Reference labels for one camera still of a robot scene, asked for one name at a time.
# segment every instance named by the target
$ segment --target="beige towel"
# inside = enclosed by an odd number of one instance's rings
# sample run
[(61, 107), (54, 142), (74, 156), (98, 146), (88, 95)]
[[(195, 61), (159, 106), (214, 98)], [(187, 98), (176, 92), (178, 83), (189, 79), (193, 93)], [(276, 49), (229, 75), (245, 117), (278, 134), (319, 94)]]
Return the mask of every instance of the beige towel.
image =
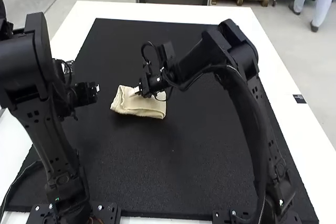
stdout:
[[(158, 101), (154, 97), (143, 98), (140, 95), (131, 95), (133, 93), (133, 88), (120, 85), (111, 104), (111, 110), (120, 114), (149, 116), (158, 119), (163, 119), (166, 116), (166, 102)], [(166, 93), (158, 93), (156, 98), (165, 100)]]

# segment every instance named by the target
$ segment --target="white table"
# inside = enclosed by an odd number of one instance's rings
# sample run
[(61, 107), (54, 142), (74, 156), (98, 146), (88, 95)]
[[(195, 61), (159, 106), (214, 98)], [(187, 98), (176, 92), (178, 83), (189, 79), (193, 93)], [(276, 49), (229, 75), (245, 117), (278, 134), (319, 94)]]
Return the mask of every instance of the white table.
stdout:
[[(300, 94), (292, 77), (250, 8), (77, 2), (51, 42), (54, 58), (75, 59), (96, 18), (168, 23), (219, 24), (231, 18), (256, 46), (260, 78), (321, 224), (334, 223), (336, 151)], [(0, 118), (0, 201), (16, 177), (31, 141), (7, 111)], [(2, 224), (25, 224), (29, 213), (6, 213)], [(122, 223), (172, 223), (172, 220), (122, 218)], [(174, 223), (209, 223), (173, 220)]]

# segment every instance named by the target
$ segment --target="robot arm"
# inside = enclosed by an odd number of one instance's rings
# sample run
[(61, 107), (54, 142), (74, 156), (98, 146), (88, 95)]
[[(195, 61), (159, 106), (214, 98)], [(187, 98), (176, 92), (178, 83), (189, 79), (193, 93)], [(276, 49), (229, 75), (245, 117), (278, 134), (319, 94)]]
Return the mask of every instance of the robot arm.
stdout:
[[(160, 74), (152, 74), (151, 63), (143, 53), (146, 46), (154, 47)], [(216, 30), (204, 31), (202, 39), (179, 60), (175, 59), (171, 43), (154, 46), (148, 42), (142, 47), (142, 54), (144, 72), (135, 92), (145, 98), (169, 87), (186, 91), (202, 74), (214, 73), (228, 91), (243, 126), (258, 195), (253, 219), (242, 219), (234, 211), (232, 219), (237, 223), (286, 223), (295, 190), (258, 92), (262, 86), (257, 50), (239, 27), (228, 19)]]
[[(51, 57), (43, 13), (28, 15), (24, 29), (12, 33), (5, 22), (3, 28), (0, 104), (29, 134), (47, 175), (48, 201), (60, 223), (86, 223), (91, 206), (85, 172), (60, 121), (76, 107), (95, 103), (96, 85), (71, 85), (71, 66)], [(68, 76), (64, 75), (63, 63)]]

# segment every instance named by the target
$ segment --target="black mat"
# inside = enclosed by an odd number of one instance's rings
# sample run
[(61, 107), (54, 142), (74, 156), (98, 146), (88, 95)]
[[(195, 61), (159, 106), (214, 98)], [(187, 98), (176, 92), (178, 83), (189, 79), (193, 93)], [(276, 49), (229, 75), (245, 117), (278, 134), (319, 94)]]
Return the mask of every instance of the black mat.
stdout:
[[(161, 212), (200, 219), (210, 219), (214, 209), (255, 206), (252, 165), (242, 127), (228, 94), (213, 76), (202, 77), (185, 93), (173, 93), (164, 120), (110, 111), (118, 85), (138, 82), (142, 43), (171, 40), (181, 56), (207, 28), (95, 21), (75, 71), (76, 81), (100, 84), (99, 100), (77, 110), (78, 122), (66, 119), (63, 123), (69, 141), (79, 150), (92, 200), (116, 202), (128, 215)], [(150, 49), (148, 54), (154, 57)], [(303, 223), (318, 223), (269, 104), (268, 112), (297, 186), (294, 210)], [(36, 158), (31, 150), (23, 167)], [(33, 204), (46, 202), (45, 180), (41, 171), (24, 181), (8, 209), (29, 211)]]

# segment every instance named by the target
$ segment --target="sticker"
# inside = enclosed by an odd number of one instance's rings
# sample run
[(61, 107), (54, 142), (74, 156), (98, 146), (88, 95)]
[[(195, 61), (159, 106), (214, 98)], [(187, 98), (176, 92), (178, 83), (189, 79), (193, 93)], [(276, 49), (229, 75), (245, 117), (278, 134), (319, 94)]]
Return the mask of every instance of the sticker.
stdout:
[(296, 100), (297, 103), (306, 103), (302, 94), (294, 94), (293, 97), (294, 97), (294, 99)]

